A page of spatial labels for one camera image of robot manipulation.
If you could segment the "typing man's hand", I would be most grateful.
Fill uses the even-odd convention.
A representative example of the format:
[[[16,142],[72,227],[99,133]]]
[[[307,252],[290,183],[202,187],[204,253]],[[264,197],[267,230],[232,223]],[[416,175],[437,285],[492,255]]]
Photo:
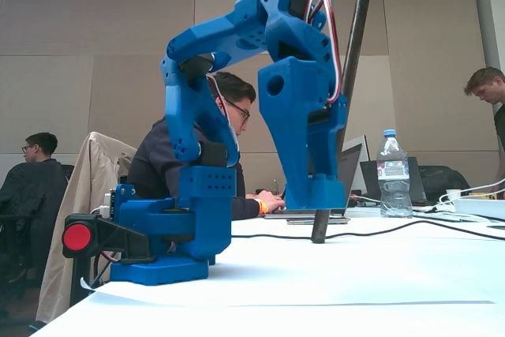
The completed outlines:
[[[256,199],[260,204],[261,215],[272,213],[285,207],[285,201],[280,196],[274,195],[269,191],[261,191],[256,196]]]

